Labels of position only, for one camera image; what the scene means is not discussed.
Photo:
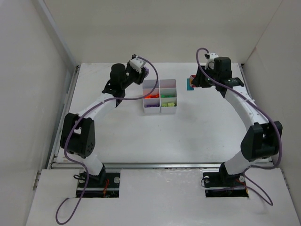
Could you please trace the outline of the red flower lego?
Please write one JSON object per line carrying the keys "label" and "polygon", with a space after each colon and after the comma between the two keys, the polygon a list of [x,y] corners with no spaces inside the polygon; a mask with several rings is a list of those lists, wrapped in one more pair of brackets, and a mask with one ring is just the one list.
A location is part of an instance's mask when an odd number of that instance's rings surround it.
{"label": "red flower lego", "polygon": [[189,79],[188,79],[188,81],[189,81],[189,86],[190,87],[196,87],[194,84],[193,84],[193,80],[195,79],[195,75],[191,75],[190,77],[189,77]]}

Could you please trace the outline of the teal lego brick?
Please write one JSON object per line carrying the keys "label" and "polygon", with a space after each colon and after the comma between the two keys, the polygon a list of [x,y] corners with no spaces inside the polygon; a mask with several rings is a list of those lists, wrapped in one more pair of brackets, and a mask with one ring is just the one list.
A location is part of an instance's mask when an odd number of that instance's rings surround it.
{"label": "teal lego brick", "polygon": [[187,79],[187,91],[193,91],[194,90],[194,86],[192,84],[193,78],[188,78]]}

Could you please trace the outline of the purple arch lego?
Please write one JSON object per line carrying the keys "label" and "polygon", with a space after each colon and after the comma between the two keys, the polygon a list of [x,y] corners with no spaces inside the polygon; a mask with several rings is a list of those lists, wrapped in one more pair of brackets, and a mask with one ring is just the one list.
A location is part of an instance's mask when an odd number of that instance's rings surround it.
{"label": "purple arch lego", "polygon": [[145,77],[147,77],[148,75],[149,75],[149,69],[145,67]]}

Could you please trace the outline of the green number lego brick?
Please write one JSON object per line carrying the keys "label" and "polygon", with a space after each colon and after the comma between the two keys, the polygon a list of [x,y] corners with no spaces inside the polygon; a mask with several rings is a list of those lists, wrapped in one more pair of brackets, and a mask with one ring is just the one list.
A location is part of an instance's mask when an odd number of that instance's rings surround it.
{"label": "green number lego brick", "polygon": [[172,95],[161,95],[161,98],[172,98]]}

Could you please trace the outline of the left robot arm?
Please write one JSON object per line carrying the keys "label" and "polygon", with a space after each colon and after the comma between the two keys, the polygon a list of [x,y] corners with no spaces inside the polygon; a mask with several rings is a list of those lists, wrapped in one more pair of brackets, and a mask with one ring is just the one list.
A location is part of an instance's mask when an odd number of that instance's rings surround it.
{"label": "left robot arm", "polygon": [[125,89],[132,83],[142,84],[149,70],[142,59],[132,59],[126,65],[111,66],[110,79],[101,95],[89,107],[78,113],[66,114],[63,122],[60,147],[65,157],[82,165],[87,174],[99,176],[103,170],[95,148],[95,121],[118,107],[125,98]]}

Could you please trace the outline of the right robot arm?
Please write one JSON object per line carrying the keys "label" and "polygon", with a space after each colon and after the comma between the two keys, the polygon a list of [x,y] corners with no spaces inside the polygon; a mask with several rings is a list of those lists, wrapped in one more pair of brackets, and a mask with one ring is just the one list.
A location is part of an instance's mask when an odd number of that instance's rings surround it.
{"label": "right robot arm", "polygon": [[199,66],[190,83],[197,88],[215,87],[216,91],[235,109],[246,128],[240,150],[221,164],[218,177],[230,180],[239,177],[258,160],[280,155],[282,124],[262,112],[248,95],[240,78],[232,76],[231,60],[215,53],[205,55],[207,63]]}

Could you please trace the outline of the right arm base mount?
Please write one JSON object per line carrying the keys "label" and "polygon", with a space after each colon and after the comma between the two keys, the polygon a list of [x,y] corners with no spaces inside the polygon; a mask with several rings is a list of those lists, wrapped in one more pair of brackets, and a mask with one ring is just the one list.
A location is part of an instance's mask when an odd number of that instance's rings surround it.
{"label": "right arm base mount", "polygon": [[206,198],[249,197],[242,173],[226,176],[218,171],[204,170],[202,175],[201,185],[205,189]]}

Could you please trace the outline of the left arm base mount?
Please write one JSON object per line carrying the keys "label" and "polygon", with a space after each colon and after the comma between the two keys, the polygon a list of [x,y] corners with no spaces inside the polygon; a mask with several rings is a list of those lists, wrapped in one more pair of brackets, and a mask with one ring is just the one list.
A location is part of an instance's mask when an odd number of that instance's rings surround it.
{"label": "left arm base mount", "polygon": [[[120,172],[102,172],[100,176],[89,175],[83,198],[119,198]],[[87,179],[85,171],[73,175],[77,180],[76,197],[84,190]]]}

